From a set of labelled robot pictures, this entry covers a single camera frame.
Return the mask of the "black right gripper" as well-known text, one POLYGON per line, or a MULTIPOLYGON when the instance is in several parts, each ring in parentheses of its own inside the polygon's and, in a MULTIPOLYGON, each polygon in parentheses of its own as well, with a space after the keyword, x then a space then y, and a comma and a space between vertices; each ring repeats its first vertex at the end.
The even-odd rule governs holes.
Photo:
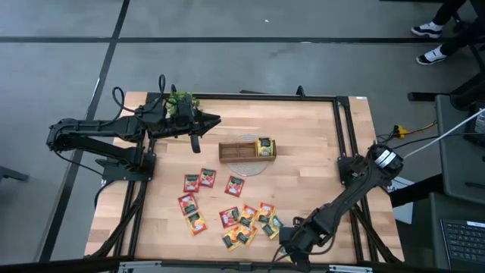
POLYGON ((307 253, 318 244, 318 233, 309 226, 282 227, 279 242, 289 253, 295 268, 307 268, 307 253))

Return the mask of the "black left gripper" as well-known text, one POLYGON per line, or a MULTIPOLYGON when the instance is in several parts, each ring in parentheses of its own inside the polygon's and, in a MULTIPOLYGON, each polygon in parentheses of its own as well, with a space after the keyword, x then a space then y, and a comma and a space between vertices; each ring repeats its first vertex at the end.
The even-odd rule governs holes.
POLYGON ((210 129, 221 122, 220 115, 213 115, 198 111, 194 106, 192 97, 170 97, 169 102, 174 112, 169 113, 169 103, 158 103, 153 111, 149 112, 149 135, 151 137, 177 137, 183 134, 192 134, 198 129, 196 121, 200 123, 198 136, 203 136, 210 129))

